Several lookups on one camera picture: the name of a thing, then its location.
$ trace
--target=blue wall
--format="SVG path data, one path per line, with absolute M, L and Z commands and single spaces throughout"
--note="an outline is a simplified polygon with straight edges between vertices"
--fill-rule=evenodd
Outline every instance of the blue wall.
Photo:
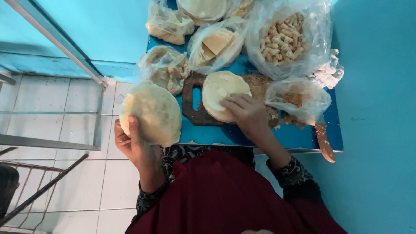
M 39 4 L 98 70 L 130 79 L 146 50 L 146 1 Z M 349 233 L 416 233 L 415 11 L 414 0 L 339 0 L 335 8 L 333 47 L 346 70 L 335 88 L 345 152 L 335 164 L 320 155 L 298 157 Z M 86 76 L 1 0 L 0 22 L 0 65 Z
M 333 47 L 345 152 L 299 158 L 349 233 L 416 233 L 416 1 L 339 0 Z
M 131 81 L 134 64 L 146 51 L 147 0 L 38 0 L 104 75 Z M 14 72 L 89 76 L 23 17 L 0 1 L 0 67 Z

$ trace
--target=metal rack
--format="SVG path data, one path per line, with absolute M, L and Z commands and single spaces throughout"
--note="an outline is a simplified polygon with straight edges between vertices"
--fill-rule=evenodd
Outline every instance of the metal rack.
M 41 32 L 49 41 L 58 47 L 68 58 L 84 70 L 98 85 L 100 85 L 101 97 L 99 99 L 96 112 L 13 112 L 0 111 L 0 114 L 87 114 L 96 115 L 94 126 L 94 138 L 92 145 L 76 144 L 69 142 L 52 141 L 30 137 L 17 137 L 0 134 L 0 144 L 8 146 L 27 146 L 27 147 L 45 147 L 58 149 L 81 149 L 99 151 L 99 129 L 101 124 L 101 109 L 103 95 L 108 84 L 105 82 L 103 75 L 90 63 L 89 58 L 75 45 L 67 34 L 57 25 L 57 23 L 48 16 L 48 14 L 33 0 L 4 0 L 17 13 L 24 17 L 33 27 Z M 3 84 L 15 85 L 16 81 L 12 78 L 0 75 L 0 92 Z
M 16 147 L 9 147 L 3 151 L 0 151 L 0 156 L 10 152 L 12 150 L 17 149 Z M 53 193 L 55 191 L 55 187 L 58 181 L 60 181 L 65 175 L 67 175 L 72 169 L 74 169 L 77 165 L 79 165 L 82 161 L 84 161 L 86 158 L 88 157 L 88 154 L 84 154 L 80 159 L 78 159 L 76 162 L 74 162 L 70 167 L 68 167 L 67 169 L 63 170 L 60 168 L 55 168 L 55 167 L 46 167 L 46 166 L 39 166 L 39 165 L 32 165 L 32 164 L 26 164 L 26 163 L 20 163 L 20 162 L 11 162 L 11 161 L 0 161 L 0 163 L 2 164 L 6 164 L 9 165 L 11 167 L 14 168 L 19 168 L 19 167 L 23 167 L 23 168 L 29 168 L 29 173 L 27 174 L 27 177 L 25 179 L 25 182 L 23 184 L 23 188 L 22 191 L 19 193 L 19 197 L 17 199 L 15 208 L 9 213 L 7 214 L 4 218 L 0 219 L 0 227 L 10 227 L 10 228 L 17 228 L 17 229 L 24 229 L 24 230 L 29 230 L 29 231 L 33 231 L 33 233 L 35 233 L 36 229 L 38 228 L 38 226 L 43 222 L 43 220 L 45 219 L 45 215 L 46 212 L 48 210 L 49 204 L 51 202 Z M 25 190 L 27 181 L 29 180 L 29 177 L 31 175 L 31 172 L 33 170 L 42 170 L 43 171 L 43 175 L 42 178 L 39 182 L 39 185 L 37 187 L 37 191 L 35 194 L 33 194 L 30 198 L 28 198 L 26 201 L 22 202 L 19 206 L 17 206 L 19 204 L 20 198 L 22 197 L 23 191 Z M 46 172 L 58 172 L 58 176 L 56 176 L 53 180 L 51 180 L 48 184 L 46 184 L 44 187 L 40 187 L 43 179 L 45 178 L 45 174 Z M 26 220 L 28 219 L 29 215 L 31 214 L 31 210 L 33 207 L 33 203 L 35 202 L 35 200 L 37 198 L 39 198 L 40 196 L 42 196 L 44 193 L 46 193 L 46 191 L 48 191 L 49 189 L 52 188 L 52 192 L 51 195 L 49 196 L 49 199 L 47 200 L 47 205 L 44 209 L 44 211 L 42 212 L 42 220 L 33 228 L 33 229 L 29 229 L 29 228 L 22 228 L 22 225 L 26 222 Z M 18 215 L 21 211 L 23 211 L 26 207 L 29 207 L 29 211 L 26 214 L 25 219 L 20 223 L 20 225 L 18 225 L 17 227 L 12 227 L 12 226 L 7 226 L 5 224 L 7 224 L 7 222 L 9 222 L 13 217 L 15 217 L 16 215 Z

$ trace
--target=patterned sleeve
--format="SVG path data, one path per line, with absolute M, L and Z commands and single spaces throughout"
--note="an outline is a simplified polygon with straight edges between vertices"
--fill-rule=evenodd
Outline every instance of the patterned sleeve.
M 297 197 L 323 204 L 318 184 L 299 160 L 292 157 L 287 166 L 279 169 L 272 166 L 270 159 L 266 164 L 276 177 L 280 187 L 283 188 L 284 199 Z
M 156 191 L 150 192 L 150 193 L 144 192 L 141 189 L 141 185 L 139 182 L 139 196 L 137 197 L 137 203 L 136 203 L 137 215 L 133 218 L 133 220 L 139 219 L 147 211 L 152 209 L 159 202 L 163 194 L 166 192 L 166 190 L 169 188 L 169 186 L 175 179 L 173 175 L 173 166 L 172 166 L 174 163 L 174 159 L 169 158 L 169 157 L 164 157 L 162 158 L 161 163 L 162 163 L 163 172 L 165 173 L 165 176 L 166 176 L 166 181 Z

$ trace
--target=person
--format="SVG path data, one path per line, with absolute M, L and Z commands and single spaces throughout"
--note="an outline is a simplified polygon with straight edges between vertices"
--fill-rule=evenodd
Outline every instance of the person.
M 222 151 L 190 146 L 190 154 L 182 147 L 162 157 L 159 146 L 143 141 L 140 121 L 130 115 L 130 137 L 119 120 L 114 130 L 116 146 L 140 174 L 137 215 L 126 234 L 345 233 L 312 175 L 274 137 L 265 106 L 244 94 L 233 94 L 221 105 L 269 157 L 267 166 L 283 188 L 283 199 L 253 168 Z

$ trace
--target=knife handle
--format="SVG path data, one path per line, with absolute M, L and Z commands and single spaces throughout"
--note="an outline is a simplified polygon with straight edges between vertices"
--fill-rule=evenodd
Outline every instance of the knife handle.
M 329 162 L 335 162 L 335 154 L 327 138 L 327 125 L 317 124 L 315 125 L 315 131 L 316 136 L 318 137 L 319 148 L 321 149 L 322 155 Z

